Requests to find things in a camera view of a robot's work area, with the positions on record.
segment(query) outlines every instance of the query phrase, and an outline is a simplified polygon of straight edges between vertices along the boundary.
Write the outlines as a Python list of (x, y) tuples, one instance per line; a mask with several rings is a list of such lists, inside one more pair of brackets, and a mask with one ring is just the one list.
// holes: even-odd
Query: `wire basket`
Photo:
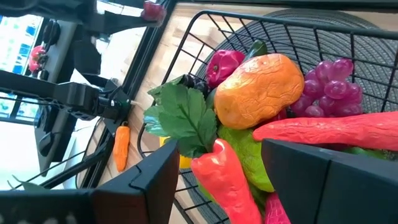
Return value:
[[(357, 27), (350, 27), (348, 24), (333, 26), (327, 20), (318, 21), (319, 13), (321, 11), (309, 10), (305, 11), (305, 14), (312, 15), (311, 19), (291, 20), (272, 15), (199, 12), (184, 33), (162, 84), (174, 78), (173, 75), (180, 76), (183, 73), (204, 79), (207, 62), (214, 52), (227, 49), (247, 53), (255, 40), (262, 40), (267, 44), (270, 53), (277, 52), (288, 56), (297, 63), (303, 74), (322, 60), (350, 58), (354, 63), (354, 72), (349, 79), (363, 88), (364, 112), (398, 110), (398, 80), (394, 76), (398, 63), (398, 33), (380, 30), (366, 21), (362, 21)], [(347, 21), (355, 19), (354, 16), (350, 18), (342, 12), (333, 13), (345, 17)], [(198, 22), (202, 18), (207, 22)], [(194, 34), (197, 30), (206, 29), (211, 29), (212, 33), (216, 32), (214, 36), (217, 38), (209, 39)], [(197, 46), (192, 47), (192, 44), (187, 44), (188, 41), (195, 42)], [(181, 69), (175, 69), (176, 62), (181, 57), (190, 58), (192, 62), (190, 69), (183, 73)], [(141, 155), (145, 157), (146, 152), (141, 149), (144, 125), (139, 133), (137, 145)], [(174, 204), (187, 223), (229, 223), (224, 211), (202, 195), (190, 169), (181, 170), (179, 175), (186, 187), (177, 188)], [(192, 205), (185, 206), (179, 201), (178, 194), (183, 192), (189, 193)]]

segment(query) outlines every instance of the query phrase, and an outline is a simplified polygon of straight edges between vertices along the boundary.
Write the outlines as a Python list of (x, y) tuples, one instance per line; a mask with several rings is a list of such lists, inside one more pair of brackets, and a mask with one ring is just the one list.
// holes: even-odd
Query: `black frame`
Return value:
[[(42, 24), (40, 25), (39, 33), (37, 34), (36, 41), (33, 44), (33, 47), (36, 47), (36, 46), (42, 44), (44, 28), (47, 25), (47, 23), (49, 23), (49, 20), (50, 19), (48, 19), (48, 18), (43, 18)], [(29, 71), (29, 69), (27, 69), (23, 75), (29, 76), (30, 74), (31, 74), (31, 72)], [(21, 107), (20, 100), (22, 100), (22, 97), (21, 96), (17, 96), (16, 101), (14, 103), (14, 106), (12, 107), (12, 111), (11, 111), (11, 114), (9, 115), (9, 117), (8, 118), (0, 117), (0, 121), (9, 122), (9, 123), (16, 123), (16, 124), (34, 125), (34, 121), (26, 121), (26, 120), (23, 120), (23, 119), (17, 119), (17, 114), (18, 114), (19, 108)]]
[[(170, 19), (170, 16), (176, 7), (178, 2), (190, 2), (190, 3), (214, 3), (209, 0), (167, 0), (165, 1), (165, 8), (167, 10), (167, 16), (164, 20), (164, 24), (161, 27), (154, 28), (148, 27), (144, 32), (142, 40), (139, 44), (137, 52), (133, 58), (132, 64), (129, 67), (126, 78), (123, 83), (123, 91), (128, 95), (130, 99), (134, 99), (137, 95), (139, 87), (141, 86), (142, 80), (146, 74), (146, 71), (151, 63), (151, 60), (155, 54), (155, 51), (159, 45), (160, 39), (163, 35), (163, 32), (166, 28), (166, 25)], [(242, 5), (252, 5), (252, 6), (268, 6), (268, 7), (301, 7), (301, 8), (317, 8), (317, 9), (332, 9), (332, 10), (359, 10), (359, 11), (379, 11), (379, 12), (397, 12), (398, 4), (394, 0), (385, 0), (384, 3), (388, 3), (388, 5), (370, 1), (369, 4), (364, 4), (363, 1), (360, 0), (347, 0), (345, 2), (342, 1), (322, 1), (322, 4), (314, 4), (313, 1), (302, 1), (302, 0), (278, 0), (278, 1), (260, 1), (260, 0), (252, 0), (252, 1), (234, 1), (234, 0), (220, 0), (218, 3), (222, 4), (242, 4)], [(87, 172), (84, 176), (83, 183), (81, 187), (83, 188), (91, 188), (97, 187), (100, 181), (100, 178), (103, 174), (103, 171), (106, 167), (108, 159), (111, 155), (111, 151), (113, 148), (114, 137), (113, 133), (111, 133), (108, 129), (105, 129), (101, 135), (101, 138), (98, 142), (97, 148), (92, 155), (89, 155), (83, 159), (83, 161), (66, 171), (62, 172), (55, 177), (45, 181), (41, 185), (46, 188), (52, 188), (61, 184), (65, 180), (77, 175), (78, 173), (87, 169)], [(179, 203), (175, 203), (179, 210), (184, 210)], [(189, 220), (189, 217), (186, 216), (185, 212), (182, 212), (182, 215), (186, 220)]]

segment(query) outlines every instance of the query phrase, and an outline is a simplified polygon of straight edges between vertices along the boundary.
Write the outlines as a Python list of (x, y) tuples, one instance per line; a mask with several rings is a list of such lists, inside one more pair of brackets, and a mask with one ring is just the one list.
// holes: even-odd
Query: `red bell pepper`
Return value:
[(267, 197), (265, 224), (290, 224), (290, 220), (276, 193), (271, 193)]
[(398, 151), (398, 111), (344, 118), (292, 118), (274, 121), (253, 132), (257, 141), (276, 139), (302, 144), (340, 143)]
[(161, 25), (165, 16), (166, 10), (163, 5), (151, 1), (144, 2), (144, 10), (141, 12), (142, 18), (148, 21), (157, 21), (158, 25)]
[(206, 68), (210, 88), (216, 88), (226, 80), (244, 60), (244, 54), (236, 50), (217, 50)]
[(241, 163), (232, 147), (217, 139), (213, 152), (191, 161), (195, 177), (224, 209), (232, 224), (262, 223)]
[(43, 55), (45, 55), (45, 49), (43, 46), (39, 45), (32, 49), (28, 58), (29, 71), (34, 72), (41, 67), (39, 60)]

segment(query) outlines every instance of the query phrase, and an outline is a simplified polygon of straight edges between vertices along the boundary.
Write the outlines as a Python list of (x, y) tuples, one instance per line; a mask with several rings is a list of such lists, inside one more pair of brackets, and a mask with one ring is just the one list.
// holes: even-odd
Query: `artificial leaf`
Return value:
[(182, 156), (188, 158), (199, 158), (206, 153), (206, 148), (201, 145), (198, 136), (180, 138), (178, 140), (178, 151)]
[(199, 135), (203, 138), (203, 142), (208, 144), (206, 147), (213, 147), (213, 142), (216, 139), (217, 121), (216, 115), (212, 109), (207, 109), (202, 116), (199, 124)]
[(150, 94), (154, 98), (155, 102), (158, 105), (161, 105), (160, 94), (161, 94), (162, 89), (164, 88), (164, 86), (166, 86), (166, 85), (177, 85), (177, 84), (180, 83), (182, 77), (183, 76), (180, 76), (178, 78), (175, 78), (175, 79), (171, 80), (170, 82), (164, 83), (163, 85), (160, 85), (160, 86), (158, 86), (156, 88), (153, 88), (153, 89), (149, 90), (147, 93)]
[(175, 116), (186, 117), (188, 110), (188, 88), (183, 85), (166, 85), (160, 94), (165, 111)]
[(159, 113), (163, 111), (161, 106), (151, 106), (144, 112), (145, 130), (159, 137), (167, 137), (167, 133), (163, 130), (159, 121)]
[(16, 179), (18, 182), (20, 182), (25, 190), (35, 191), (35, 192), (47, 191), (48, 190), (48, 189), (45, 189), (44, 187), (42, 187), (40, 185), (33, 184), (33, 183), (30, 183), (30, 182), (26, 182), (26, 181), (21, 181), (14, 175), (12, 175), (12, 177), (14, 179)]
[(206, 102), (201, 91), (193, 88), (188, 89), (188, 109), (192, 122), (195, 126), (198, 126), (206, 111)]
[(163, 130), (174, 139), (196, 136), (197, 131), (187, 116), (176, 116), (168, 112), (161, 112), (159, 121)]

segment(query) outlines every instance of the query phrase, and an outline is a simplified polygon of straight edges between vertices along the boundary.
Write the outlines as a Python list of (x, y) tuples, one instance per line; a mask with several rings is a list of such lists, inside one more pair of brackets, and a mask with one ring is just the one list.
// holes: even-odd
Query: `basket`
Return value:
[[(294, 12), (297, 13), (303, 13), (303, 10)], [(246, 53), (255, 40), (262, 40), (266, 42), (269, 52), (288, 56), (297, 63), (303, 74), (322, 60), (350, 58), (354, 63), (350, 80), (363, 88), (364, 112), (398, 110), (398, 80), (394, 76), (398, 63), (398, 33), (380, 30), (364, 20), (356, 27), (350, 27), (344, 22), (333, 26), (327, 19), (318, 21), (319, 13), (321, 12), (309, 10), (305, 11), (307, 18), (291, 20), (272, 14), (252, 16), (221, 11), (199, 12), (184, 33), (162, 84), (171, 79), (170, 74), (173, 73), (178, 57), (192, 59), (190, 70), (183, 71), (184, 73), (205, 78), (207, 62), (215, 51), (228, 49)], [(322, 13), (332, 13), (331, 17), (337, 15), (344, 17), (346, 21), (358, 20), (357, 17), (351, 18), (342, 12)], [(209, 27), (203, 27), (203, 23), (194, 27), (202, 17), (208, 19), (206, 25)], [(212, 29), (212, 32), (218, 33), (216, 36), (220, 39), (204, 39), (193, 33), (196, 29)], [(191, 51), (191, 46), (186, 44), (187, 40), (199, 45), (196, 52)], [(138, 150), (143, 156), (145, 153), (141, 149), (141, 137), (144, 125), (137, 141)], [(224, 211), (202, 195), (190, 169), (180, 170), (179, 175), (187, 187), (176, 190), (174, 204), (187, 223), (203, 223), (203, 220), (199, 222), (192, 218), (193, 210), (199, 212), (207, 223), (229, 223)], [(189, 193), (194, 202), (192, 206), (184, 207), (178, 201), (177, 195), (182, 192)]]

